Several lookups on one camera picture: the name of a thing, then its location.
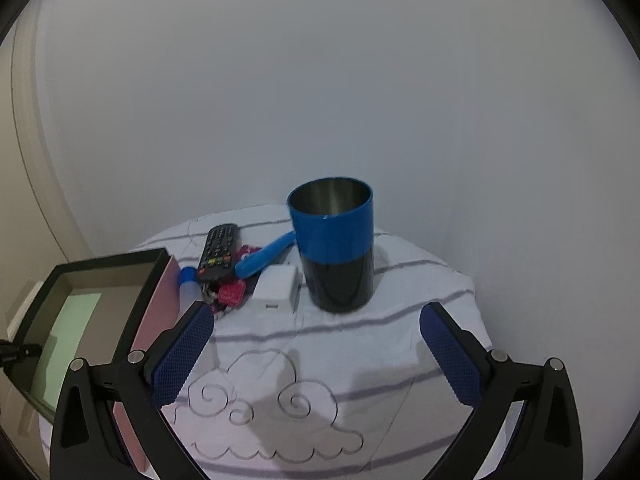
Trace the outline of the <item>pink keychain with keys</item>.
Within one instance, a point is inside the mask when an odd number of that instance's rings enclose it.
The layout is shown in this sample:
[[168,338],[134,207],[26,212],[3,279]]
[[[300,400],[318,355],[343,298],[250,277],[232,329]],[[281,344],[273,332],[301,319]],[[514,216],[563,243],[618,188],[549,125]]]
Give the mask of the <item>pink keychain with keys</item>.
[[[241,256],[245,256],[250,252],[257,252],[260,247],[242,245],[236,248],[235,263]],[[248,292],[255,286],[256,278],[248,278],[240,280],[232,274],[218,282],[200,283],[203,299],[211,304],[215,311],[222,312],[225,310],[238,308]]]

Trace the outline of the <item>black tv remote control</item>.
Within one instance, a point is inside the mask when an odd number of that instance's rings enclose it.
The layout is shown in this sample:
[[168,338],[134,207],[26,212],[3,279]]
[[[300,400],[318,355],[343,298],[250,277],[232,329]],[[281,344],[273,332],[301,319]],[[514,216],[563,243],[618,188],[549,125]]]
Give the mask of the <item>black tv remote control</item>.
[[239,232],[240,228],[234,223],[220,224],[208,231],[196,268],[196,277],[200,283],[218,282],[232,274]]

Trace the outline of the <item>white usb charger cube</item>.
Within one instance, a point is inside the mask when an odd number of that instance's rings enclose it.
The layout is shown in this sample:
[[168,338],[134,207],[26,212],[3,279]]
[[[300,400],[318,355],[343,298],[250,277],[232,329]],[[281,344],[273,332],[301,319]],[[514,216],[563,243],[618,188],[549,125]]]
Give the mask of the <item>white usb charger cube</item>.
[[292,314],[299,286],[296,266],[273,264],[262,271],[250,303],[259,311]]

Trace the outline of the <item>blue and black steel tumbler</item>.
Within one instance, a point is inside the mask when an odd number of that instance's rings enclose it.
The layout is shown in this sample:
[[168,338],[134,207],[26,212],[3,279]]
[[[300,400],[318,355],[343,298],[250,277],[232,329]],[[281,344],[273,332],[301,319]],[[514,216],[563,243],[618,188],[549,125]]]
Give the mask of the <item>blue and black steel tumbler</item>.
[[346,314],[373,294],[373,192],[348,177],[306,182],[288,194],[288,212],[309,296]]

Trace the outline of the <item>clear tube with blue cap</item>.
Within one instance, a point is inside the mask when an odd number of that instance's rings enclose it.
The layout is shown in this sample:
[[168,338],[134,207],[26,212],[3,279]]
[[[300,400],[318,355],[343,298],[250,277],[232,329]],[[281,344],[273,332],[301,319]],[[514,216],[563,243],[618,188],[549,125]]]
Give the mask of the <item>clear tube with blue cap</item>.
[[198,281],[198,271],[193,266],[185,266],[178,276],[179,308],[184,313],[195,301],[202,300],[202,290]]

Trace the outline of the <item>green card inside box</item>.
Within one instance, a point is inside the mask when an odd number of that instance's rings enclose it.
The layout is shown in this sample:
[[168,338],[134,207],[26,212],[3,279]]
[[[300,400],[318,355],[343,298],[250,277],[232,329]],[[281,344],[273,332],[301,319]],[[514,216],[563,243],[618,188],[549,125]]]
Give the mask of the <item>green card inside box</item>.
[[68,364],[75,359],[100,292],[68,296],[43,345],[32,382],[32,395],[51,411],[58,404]]

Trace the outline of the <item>pink box with black rim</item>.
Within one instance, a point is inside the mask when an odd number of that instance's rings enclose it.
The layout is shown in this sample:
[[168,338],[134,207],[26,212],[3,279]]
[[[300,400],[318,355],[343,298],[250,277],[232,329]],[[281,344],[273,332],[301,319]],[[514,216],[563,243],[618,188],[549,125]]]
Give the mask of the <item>pink box with black rim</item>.
[[[68,296],[102,294],[75,354],[91,365],[149,348],[179,316],[179,266],[164,248],[56,266],[25,295],[10,319],[9,341],[40,344]],[[39,358],[8,366],[1,374],[1,427],[40,478],[49,475],[55,411],[32,395]]]

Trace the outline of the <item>white striped cloud tablecloth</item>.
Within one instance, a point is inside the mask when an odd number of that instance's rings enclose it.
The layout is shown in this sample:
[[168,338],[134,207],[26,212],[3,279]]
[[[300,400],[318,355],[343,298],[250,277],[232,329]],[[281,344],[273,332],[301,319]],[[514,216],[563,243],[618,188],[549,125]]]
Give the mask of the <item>white striped cloud tablecloth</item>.
[[374,293],[360,310],[291,311],[247,301],[223,315],[163,415],[213,479],[420,479],[469,416],[419,330],[443,304],[482,344],[472,281],[385,231],[374,234]]

